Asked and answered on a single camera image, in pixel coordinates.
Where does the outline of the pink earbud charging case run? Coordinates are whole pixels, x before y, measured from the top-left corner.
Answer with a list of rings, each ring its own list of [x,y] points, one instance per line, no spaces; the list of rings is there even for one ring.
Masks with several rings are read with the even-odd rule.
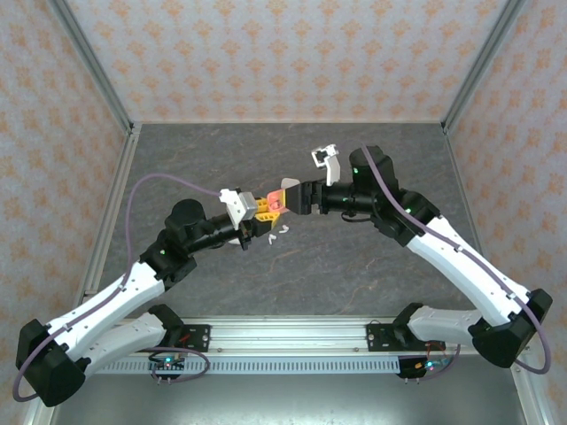
[[[286,189],[277,189],[266,195],[268,210],[271,213],[286,213]]]

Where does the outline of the left controller circuit board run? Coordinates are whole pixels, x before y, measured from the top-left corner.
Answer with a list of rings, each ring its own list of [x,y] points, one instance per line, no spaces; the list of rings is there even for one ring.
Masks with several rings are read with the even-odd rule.
[[[150,371],[164,380],[174,380],[185,370],[185,358],[179,353],[154,352],[148,360]]]

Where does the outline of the controller circuit board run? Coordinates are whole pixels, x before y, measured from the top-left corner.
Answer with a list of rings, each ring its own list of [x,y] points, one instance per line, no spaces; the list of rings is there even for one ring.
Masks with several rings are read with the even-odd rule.
[[[400,371],[397,376],[403,380],[422,380],[451,363],[449,357],[428,358],[424,355],[399,356]]]
[[[174,380],[185,370],[185,358],[179,353],[154,352],[148,360],[150,371],[164,380]]]

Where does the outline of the right controller circuit board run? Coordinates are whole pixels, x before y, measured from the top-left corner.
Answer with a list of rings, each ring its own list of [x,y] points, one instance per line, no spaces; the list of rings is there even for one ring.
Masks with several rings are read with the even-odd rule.
[[[424,355],[399,356],[400,371],[397,376],[403,380],[422,380],[451,363],[449,357],[428,358]]]

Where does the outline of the aluminium side rail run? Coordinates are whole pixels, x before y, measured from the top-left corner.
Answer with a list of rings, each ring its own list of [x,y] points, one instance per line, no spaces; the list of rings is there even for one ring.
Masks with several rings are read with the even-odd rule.
[[[105,195],[104,210],[97,226],[97,232],[93,239],[89,256],[84,263],[78,287],[73,291],[74,298],[72,306],[67,307],[65,310],[59,308],[56,314],[49,316],[49,319],[72,310],[90,296],[95,295],[100,288],[101,276],[105,268],[113,232],[120,213],[121,201],[127,186],[128,175],[136,153],[136,146],[142,127],[143,122],[134,121],[131,128],[128,129],[125,134],[120,148],[120,156],[116,162],[113,179]]]
[[[527,226],[531,223],[528,203],[517,213],[517,197],[509,170],[500,172],[501,161],[490,151],[475,147],[456,131],[447,136],[455,172],[462,185],[475,245],[504,276],[527,289],[543,288],[538,269],[532,269]],[[523,409],[520,417],[530,425],[556,425],[555,409],[547,402],[547,375],[538,375],[514,363],[510,369]]]

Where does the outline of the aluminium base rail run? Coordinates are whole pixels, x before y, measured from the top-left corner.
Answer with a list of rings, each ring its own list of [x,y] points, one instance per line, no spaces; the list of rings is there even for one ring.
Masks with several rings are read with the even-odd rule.
[[[391,317],[349,315],[201,316],[188,324],[211,326],[208,353],[219,356],[369,355],[366,325]]]

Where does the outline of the aluminium frame post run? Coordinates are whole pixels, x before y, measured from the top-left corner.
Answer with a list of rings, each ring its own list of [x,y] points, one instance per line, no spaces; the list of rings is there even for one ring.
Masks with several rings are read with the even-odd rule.
[[[448,135],[462,115],[475,89],[483,78],[488,66],[504,43],[509,30],[516,22],[517,16],[524,8],[527,0],[506,0],[502,11],[489,31],[479,53],[476,55],[466,77],[451,103],[447,115],[440,122],[443,133]]]
[[[103,68],[97,54],[88,37],[76,18],[72,7],[67,0],[46,0],[54,15],[69,37],[74,50],[79,55],[82,63],[92,77],[106,104],[110,108],[113,117],[119,126],[127,133],[131,133],[134,121],[128,116],[126,108],[121,102],[111,80]]]

